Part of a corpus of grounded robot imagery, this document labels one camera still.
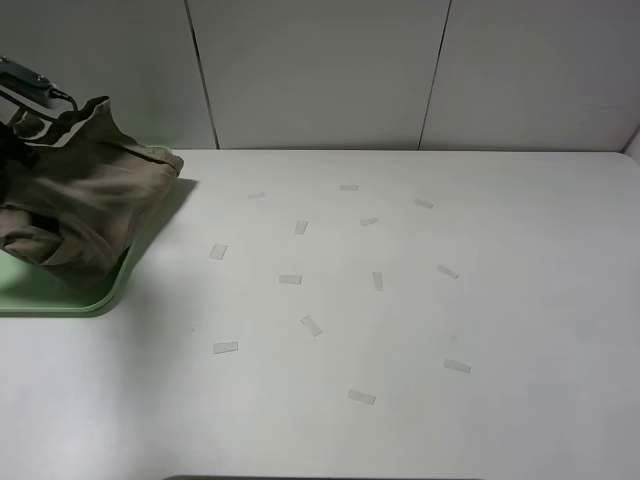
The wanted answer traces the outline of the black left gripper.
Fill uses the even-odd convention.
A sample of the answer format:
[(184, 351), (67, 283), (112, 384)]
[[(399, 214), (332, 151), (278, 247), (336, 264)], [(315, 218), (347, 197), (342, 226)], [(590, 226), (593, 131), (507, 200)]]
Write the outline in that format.
[(39, 162), (40, 156), (5, 124), (1, 125), (0, 141), (1, 199), (4, 199), (15, 179), (33, 168)]

